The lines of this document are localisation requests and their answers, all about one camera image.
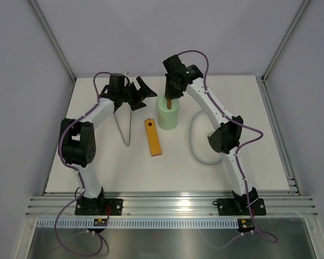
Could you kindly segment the green lid with handle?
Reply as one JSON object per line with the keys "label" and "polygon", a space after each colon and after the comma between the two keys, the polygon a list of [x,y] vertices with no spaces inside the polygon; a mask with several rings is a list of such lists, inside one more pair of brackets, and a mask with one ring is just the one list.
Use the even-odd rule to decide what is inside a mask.
{"label": "green lid with handle", "polygon": [[167,99],[164,96],[159,96],[156,102],[157,111],[164,115],[176,114],[180,109],[178,99]]}

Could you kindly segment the metal tongs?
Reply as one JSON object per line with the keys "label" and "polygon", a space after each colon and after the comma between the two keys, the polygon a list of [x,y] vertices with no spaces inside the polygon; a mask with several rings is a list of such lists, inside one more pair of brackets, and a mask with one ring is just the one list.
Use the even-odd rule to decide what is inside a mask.
{"label": "metal tongs", "polygon": [[117,109],[114,114],[114,119],[119,129],[119,133],[126,147],[131,143],[131,123],[132,123],[132,110],[127,103]]}

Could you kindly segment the green lunch cup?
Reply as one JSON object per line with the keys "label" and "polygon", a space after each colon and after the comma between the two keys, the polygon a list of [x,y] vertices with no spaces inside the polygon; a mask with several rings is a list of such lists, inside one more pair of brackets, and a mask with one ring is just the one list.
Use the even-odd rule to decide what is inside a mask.
{"label": "green lunch cup", "polygon": [[171,100],[171,108],[167,108],[167,99],[159,96],[156,102],[158,112],[158,125],[162,130],[170,131],[178,124],[178,112],[180,103],[178,99]]}

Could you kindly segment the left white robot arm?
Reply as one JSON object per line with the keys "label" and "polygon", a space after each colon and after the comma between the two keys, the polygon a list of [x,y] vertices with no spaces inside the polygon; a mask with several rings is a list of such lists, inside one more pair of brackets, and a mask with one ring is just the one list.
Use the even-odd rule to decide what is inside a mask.
{"label": "left white robot arm", "polygon": [[76,196],[77,216],[120,216],[123,199],[106,198],[98,181],[93,161],[96,155],[95,130],[104,120],[127,103],[132,111],[146,107],[146,98],[156,97],[141,77],[138,85],[127,76],[112,73],[102,91],[96,91],[96,102],[78,119],[65,118],[60,124],[58,155],[62,164],[72,169],[79,182],[80,194]]}

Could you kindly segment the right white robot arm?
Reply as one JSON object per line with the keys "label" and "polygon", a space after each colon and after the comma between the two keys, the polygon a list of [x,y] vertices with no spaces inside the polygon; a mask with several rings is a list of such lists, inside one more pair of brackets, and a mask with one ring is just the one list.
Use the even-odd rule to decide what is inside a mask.
{"label": "right white robot arm", "polygon": [[163,61],[166,69],[165,97],[179,99],[187,92],[209,118],[214,132],[208,137],[211,148],[221,154],[233,186],[233,204],[241,214],[252,211],[258,201],[257,190],[250,183],[239,155],[244,121],[226,110],[207,86],[207,73],[196,65],[186,66],[177,54]]}

